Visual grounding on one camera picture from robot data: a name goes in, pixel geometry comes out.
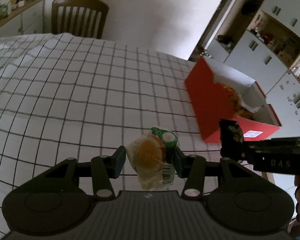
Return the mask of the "orange cake packet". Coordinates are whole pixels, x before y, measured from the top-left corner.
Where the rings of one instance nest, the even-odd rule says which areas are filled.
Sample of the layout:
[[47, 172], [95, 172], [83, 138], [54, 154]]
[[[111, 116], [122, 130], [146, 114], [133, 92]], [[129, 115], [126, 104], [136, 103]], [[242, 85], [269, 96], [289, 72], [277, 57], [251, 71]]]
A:
[[150, 128], [126, 146], [127, 157], [143, 190], [159, 190], [173, 184], [172, 155], [177, 146], [175, 133], [161, 127]]

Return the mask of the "white green snack bag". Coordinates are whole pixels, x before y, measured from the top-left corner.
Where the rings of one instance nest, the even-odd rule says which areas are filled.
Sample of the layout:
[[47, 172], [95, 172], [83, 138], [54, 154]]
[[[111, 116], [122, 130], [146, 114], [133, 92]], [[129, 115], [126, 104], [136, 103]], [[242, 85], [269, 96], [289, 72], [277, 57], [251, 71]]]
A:
[[261, 108], [260, 106], [251, 107], [243, 99], [241, 100], [241, 105], [242, 105], [243, 108], [245, 108], [247, 111], [249, 111], [251, 113], [256, 113]]

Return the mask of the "white side cabinet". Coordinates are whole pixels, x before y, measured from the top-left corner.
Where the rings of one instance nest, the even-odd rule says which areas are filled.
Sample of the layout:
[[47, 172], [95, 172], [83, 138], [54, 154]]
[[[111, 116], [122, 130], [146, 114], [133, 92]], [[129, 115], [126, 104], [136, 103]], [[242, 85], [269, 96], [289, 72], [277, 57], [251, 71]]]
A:
[[44, 4], [45, 0], [26, 2], [8, 17], [0, 19], [0, 38], [43, 33]]

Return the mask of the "black snack packet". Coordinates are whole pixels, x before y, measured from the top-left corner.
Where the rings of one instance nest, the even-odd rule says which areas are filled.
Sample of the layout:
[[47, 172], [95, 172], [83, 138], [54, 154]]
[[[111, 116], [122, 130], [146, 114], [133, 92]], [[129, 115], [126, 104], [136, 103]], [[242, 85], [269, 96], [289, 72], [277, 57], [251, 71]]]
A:
[[220, 141], [221, 156], [223, 158], [236, 159], [243, 153], [243, 132], [237, 121], [221, 119]]

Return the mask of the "tissue box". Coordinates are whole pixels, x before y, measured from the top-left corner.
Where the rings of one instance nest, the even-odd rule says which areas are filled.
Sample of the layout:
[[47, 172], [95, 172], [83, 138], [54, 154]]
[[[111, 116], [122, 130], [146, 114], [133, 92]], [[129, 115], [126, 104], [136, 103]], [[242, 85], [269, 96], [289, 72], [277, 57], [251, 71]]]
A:
[[0, 19], [8, 17], [12, 11], [11, 0], [0, 0]]

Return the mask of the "red cardboard box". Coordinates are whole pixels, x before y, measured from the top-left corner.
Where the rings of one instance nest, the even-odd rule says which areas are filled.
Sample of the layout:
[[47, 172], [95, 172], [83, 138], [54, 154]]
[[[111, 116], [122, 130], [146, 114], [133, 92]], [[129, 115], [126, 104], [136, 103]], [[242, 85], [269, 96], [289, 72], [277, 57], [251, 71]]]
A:
[[[254, 120], [234, 116], [234, 110], [223, 83], [236, 90], [249, 106], [260, 106]], [[220, 142], [221, 119], [237, 121], [247, 141], [265, 140], [282, 124], [259, 84], [242, 72], [211, 58], [200, 57], [185, 79], [201, 138], [207, 143]]]

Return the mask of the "red orange snack bag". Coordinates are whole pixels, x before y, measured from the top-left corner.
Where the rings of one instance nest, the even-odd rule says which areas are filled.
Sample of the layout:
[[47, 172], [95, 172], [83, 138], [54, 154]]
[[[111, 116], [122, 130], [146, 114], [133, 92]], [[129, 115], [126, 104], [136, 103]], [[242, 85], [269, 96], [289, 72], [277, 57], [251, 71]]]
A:
[[254, 120], [254, 114], [242, 105], [243, 101], [236, 90], [223, 83], [219, 83], [219, 85], [221, 85], [221, 87], [226, 91], [226, 94], [230, 100], [230, 104], [234, 110], [234, 116], [240, 116], [245, 119]]

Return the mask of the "checkered white tablecloth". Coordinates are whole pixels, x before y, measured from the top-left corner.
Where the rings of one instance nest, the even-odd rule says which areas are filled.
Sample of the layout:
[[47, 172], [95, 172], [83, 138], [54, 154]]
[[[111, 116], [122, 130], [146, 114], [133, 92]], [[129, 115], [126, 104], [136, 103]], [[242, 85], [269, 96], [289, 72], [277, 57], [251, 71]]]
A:
[[9, 192], [68, 157], [111, 155], [151, 127], [186, 154], [220, 158], [199, 135], [184, 81], [193, 63], [70, 34], [0, 38], [1, 207]]

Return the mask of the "dark wooden chair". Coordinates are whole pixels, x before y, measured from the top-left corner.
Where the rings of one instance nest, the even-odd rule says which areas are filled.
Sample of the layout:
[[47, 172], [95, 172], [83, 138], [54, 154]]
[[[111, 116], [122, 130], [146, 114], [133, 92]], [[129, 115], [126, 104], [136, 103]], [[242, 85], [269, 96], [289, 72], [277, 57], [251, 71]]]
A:
[[109, 6], [101, 0], [54, 0], [51, 32], [101, 39]]

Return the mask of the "white wall cabinet unit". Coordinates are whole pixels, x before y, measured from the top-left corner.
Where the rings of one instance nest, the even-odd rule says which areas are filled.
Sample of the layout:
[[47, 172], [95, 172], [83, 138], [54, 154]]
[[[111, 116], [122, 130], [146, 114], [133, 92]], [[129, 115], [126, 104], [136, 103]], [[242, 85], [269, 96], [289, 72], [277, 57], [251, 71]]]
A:
[[228, 0], [206, 48], [261, 87], [282, 125], [276, 137], [300, 136], [300, 0]]

